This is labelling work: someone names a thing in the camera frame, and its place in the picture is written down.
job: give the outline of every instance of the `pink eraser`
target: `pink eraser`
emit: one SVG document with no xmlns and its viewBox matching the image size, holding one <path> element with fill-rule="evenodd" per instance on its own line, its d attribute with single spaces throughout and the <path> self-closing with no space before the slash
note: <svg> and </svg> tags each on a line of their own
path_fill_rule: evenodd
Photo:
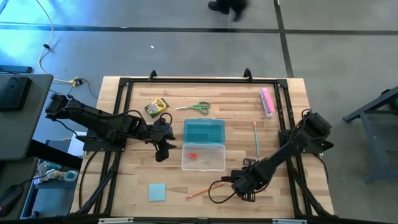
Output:
<svg viewBox="0 0 398 224">
<path fill-rule="evenodd" d="M 272 102 L 271 96 L 267 90 L 267 88 L 261 88 L 262 94 L 267 102 L 267 107 L 270 112 L 275 112 L 274 103 Z"/>
</svg>

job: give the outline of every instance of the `yellow cable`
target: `yellow cable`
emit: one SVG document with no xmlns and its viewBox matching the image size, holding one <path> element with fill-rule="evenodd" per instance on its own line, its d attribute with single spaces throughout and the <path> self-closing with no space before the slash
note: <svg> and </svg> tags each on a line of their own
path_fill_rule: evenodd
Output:
<svg viewBox="0 0 398 224">
<path fill-rule="evenodd" d="M 46 43 L 46 44 L 48 45 L 48 44 L 50 44 L 50 42 L 51 42 L 51 40 L 52 40 L 52 37 L 54 36 L 54 26 L 53 26 L 53 24 L 52 24 L 51 18 L 50 18 L 50 16 L 49 16 L 49 14 L 47 13 L 47 11 L 46 11 L 46 10 L 44 9 L 44 7 L 41 5 L 41 3 L 39 2 L 39 0 L 36 0 L 36 1 L 37 1 L 37 3 L 39 4 L 39 6 L 43 9 L 45 15 L 47 16 L 47 18 L 49 19 L 50 24 L 51 24 L 51 37 L 50 37 L 49 41 L 47 41 L 47 43 Z M 42 59 L 43 59 L 43 53 L 44 53 L 44 51 L 45 51 L 45 47 L 43 47 L 42 53 L 41 53 L 40 56 L 39 56 L 38 64 L 39 64 L 40 70 L 41 70 L 44 74 L 47 74 L 47 72 L 45 72 L 44 69 L 43 69 L 43 67 L 42 67 Z M 55 80 L 55 81 L 58 81 L 58 82 L 70 83 L 70 84 L 72 84 L 72 85 L 75 83 L 74 80 L 61 80 L 61 79 L 58 79 L 58 78 L 54 78 L 54 80 Z"/>
</svg>

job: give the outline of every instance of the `light blue sticky note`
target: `light blue sticky note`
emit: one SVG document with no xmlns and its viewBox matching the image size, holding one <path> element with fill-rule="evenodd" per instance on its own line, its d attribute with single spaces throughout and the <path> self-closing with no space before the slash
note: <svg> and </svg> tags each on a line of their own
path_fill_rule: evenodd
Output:
<svg viewBox="0 0 398 224">
<path fill-rule="evenodd" d="M 166 184 L 149 184 L 149 201 L 166 200 Z"/>
</svg>

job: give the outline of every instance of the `wooden work surface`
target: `wooden work surface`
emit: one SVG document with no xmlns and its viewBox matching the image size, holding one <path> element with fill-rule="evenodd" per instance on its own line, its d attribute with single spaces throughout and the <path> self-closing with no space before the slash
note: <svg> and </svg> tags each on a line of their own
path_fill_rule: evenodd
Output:
<svg viewBox="0 0 398 224">
<path fill-rule="evenodd" d="M 119 77 L 104 77 L 98 109 L 113 112 Z M 301 119 L 301 111 L 308 108 L 308 98 L 303 79 L 288 79 L 289 92 L 295 116 L 295 122 Z M 260 99 L 260 88 L 268 88 L 275 103 L 273 85 L 268 84 L 227 84 L 227 83 L 135 83 L 132 88 L 130 109 L 139 110 L 146 121 L 152 119 L 144 107 L 157 97 L 163 97 L 170 105 L 167 112 L 173 115 L 173 132 L 177 138 L 170 141 L 177 146 L 170 150 L 170 157 L 163 162 L 155 161 L 155 149 L 151 144 L 129 139 L 122 153 L 112 207 L 112 216 L 130 217 L 223 217 L 223 218 L 292 218 L 294 217 L 290 196 L 287 168 L 278 167 L 268 188 L 256 195 L 256 202 L 243 202 L 237 196 L 225 203 L 212 203 L 207 194 L 185 200 L 185 196 L 209 187 L 222 175 L 230 175 L 231 169 L 240 169 L 245 157 L 256 158 L 253 121 L 257 122 L 261 157 L 267 157 L 278 149 L 278 115 L 266 118 Z M 123 92 L 120 112 L 124 106 L 126 89 Z M 281 90 L 282 104 L 285 105 Z M 202 115 L 194 110 L 175 110 L 175 108 L 193 105 L 199 101 L 211 103 L 210 113 Z M 226 130 L 226 167 L 222 172 L 195 172 L 181 170 L 181 152 L 183 144 L 183 122 L 188 118 L 223 119 Z M 90 154 L 83 160 L 82 170 Z M 104 153 L 99 152 L 87 168 L 83 182 L 83 203 L 98 185 Z M 322 163 L 313 155 L 304 154 L 303 164 L 307 184 L 314 196 L 333 213 L 328 184 Z M 166 201 L 149 201 L 149 184 L 166 184 Z M 78 187 L 71 212 L 78 210 Z M 233 193 L 230 184 L 211 191 L 214 200 L 223 200 Z M 102 209 L 108 196 L 105 189 Z M 300 208 L 304 211 L 301 191 L 298 190 Z"/>
</svg>

